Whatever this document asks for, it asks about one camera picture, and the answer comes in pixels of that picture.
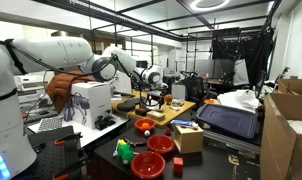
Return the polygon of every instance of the ceiling light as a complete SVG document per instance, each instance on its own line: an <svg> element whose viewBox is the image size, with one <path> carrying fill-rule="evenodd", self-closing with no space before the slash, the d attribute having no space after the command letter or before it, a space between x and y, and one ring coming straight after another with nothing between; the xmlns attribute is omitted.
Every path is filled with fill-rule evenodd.
<svg viewBox="0 0 302 180"><path fill-rule="evenodd" d="M201 2L201 1L203 1L203 0L194 0L194 1L190 4L190 7L191 7L193 10L197 10L197 11L212 11L212 10L214 10L214 9L219 9L219 8L221 8L221 7L225 6L225 5L227 5L227 4L230 2L230 0L224 0L222 3L217 4L217 5L215 5L215 6L200 8L200 7L197 6L197 4L198 4L199 2Z"/></svg>

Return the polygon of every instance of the yellow object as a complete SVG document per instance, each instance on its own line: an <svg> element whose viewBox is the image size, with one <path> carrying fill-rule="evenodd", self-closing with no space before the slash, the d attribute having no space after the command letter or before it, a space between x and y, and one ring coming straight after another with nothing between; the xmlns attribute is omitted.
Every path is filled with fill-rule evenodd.
<svg viewBox="0 0 302 180"><path fill-rule="evenodd" d="M122 146L122 145L126 145L127 143L123 139L121 139L119 144Z"/></svg>

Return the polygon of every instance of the red cup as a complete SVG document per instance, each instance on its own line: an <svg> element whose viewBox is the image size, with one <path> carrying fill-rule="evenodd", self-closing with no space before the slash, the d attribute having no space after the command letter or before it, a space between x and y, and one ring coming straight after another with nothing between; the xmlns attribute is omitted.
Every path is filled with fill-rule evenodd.
<svg viewBox="0 0 302 180"><path fill-rule="evenodd" d="M158 153L146 151L131 161L131 171L141 179L153 179L163 174L165 161Z"/></svg>
<svg viewBox="0 0 302 180"><path fill-rule="evenodd" d="M154 135L148 139L147 144L151 151L159 154L167 153L174 147L173 140L165 135Z"/></svg>

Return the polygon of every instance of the white box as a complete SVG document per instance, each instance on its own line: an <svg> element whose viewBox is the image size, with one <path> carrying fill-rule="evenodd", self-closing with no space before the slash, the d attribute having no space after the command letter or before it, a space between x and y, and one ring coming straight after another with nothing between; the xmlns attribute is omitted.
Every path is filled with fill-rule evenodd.
<svg viewBox="0 0 302 180"><path fill-rule="evenodd" d="M74 115L72 120L90 129L95 129L94 122L99 116L109 116L111 112L110 86L106 83L77 83L71 89Z"/></svg>

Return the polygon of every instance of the plastic container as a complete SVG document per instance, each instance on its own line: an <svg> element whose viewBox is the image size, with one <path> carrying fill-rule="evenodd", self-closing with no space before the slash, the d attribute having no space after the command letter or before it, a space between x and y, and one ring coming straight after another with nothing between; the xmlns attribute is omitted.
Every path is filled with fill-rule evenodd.
<svg viewBox="0 0 302 180"><path fill-rule="evenodd" d="M136 155L131 162L131 171L141 179L153 179L163 174L165 161L157 153L146 151Z"/></svg>
<svg viewBox="0 0 302 180"><path fill-rule="evenodd" d="M155 122L152 119L139 119L134 123L134 126L141 132L146 130L150 131L155 126Z"/></svg>
<svg viewBox="0 0 302 180"><path fill-rule="evenodd" d="M147 145L151 151L159 154L164 154L172 151L174 142L168 136L154 135L148 139Z"/></svg>
<svg viewBox="0 0 302 180"><path fill-rule="evenodd" d="M247 139L254 138L260 128L254 113L223 105L206 104L200 107L197 119Z"/></svg>

